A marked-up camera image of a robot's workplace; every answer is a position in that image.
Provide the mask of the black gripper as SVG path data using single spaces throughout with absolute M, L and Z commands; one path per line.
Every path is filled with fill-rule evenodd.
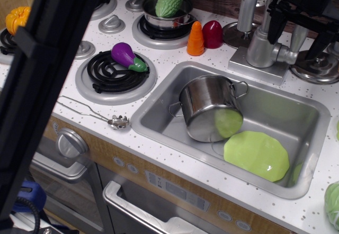
M 271 17 L 267 35 L 270 44 L 277 42 L 289 21 L 319 33 L 305 60 L 315 59 L 336 41 L 338 10 L 332 0 L 272 0 L 267 11 Z

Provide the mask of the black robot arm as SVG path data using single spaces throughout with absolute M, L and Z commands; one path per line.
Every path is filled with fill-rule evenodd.
M 133 159 L 137 169 L 147 167 L 157 176 L 174 185 L 167 198 L 179 207 L 190 210 L 182 195 L 192 191 L 207 201 L 207 211 L 197 210 L 201 217 L 227 232 L 240 231 L 235 225 L 236 210 L 241 209 L 240 222 L 251 232 L 278 233 L 269 222 L 286 232 L 335 233 L 324 208 L 326 188 L 338 180 L 338 143 L 335 126 L 338 120 L 338 89 L 335 86 L 313 86 L 287 76 L 282 89 L 250 81 L 252 91 L 260 94 L 248 103 L 248 118 L 264 118 L 262 123 L 246 119 L 249 130 L 259 130 L 276 137 L 286 149 L 301 145 L 307 150 L 304 160 L 291 163 L 288 177 L 298 175 L 297 187 L 280 187 L 222 160 L 205 156 L 188 145 L 171 138 L 155 140 L 156 133 L 141 123 L 160 126 L 170 119 L 169 99 L 162 93 L 174 93 L 174 79 L 181 70 L 222 74 L 240 80 L 238 72 L 227 71 L 234 49 L 224 46 L 209 50 L 201 57 L 190 58 L 183 49 L 172 51 L 146 50 L 144 57 L 155 64 L 158 81 L 151 94 L 135 104 L 118 107 L 131 115 L 132 129 L 126 133 L 106 128 L 92 119 L 81 118 L 56 105 L 58 93 L 80 98 L 75 88 L 79 64 L 72 59 L 82 36 L 92 37 L 103 47 L 113 41 L 98 35 L 89 22 L 91 0 L 36 0 L 32 19 L 24 29 L 33 39 L 37 52 L 29 54 L 28 46 L 14 57 L 4 94 L 1 97 L 3 148 L 31 154 L 25 144 L 37 143 L 49 117 L 57 117 L 79 128 L 87 136 L 100 140 L 91 147 L 91 156 L 100 165 L 124 175 L 125 167 L 113 162 Z

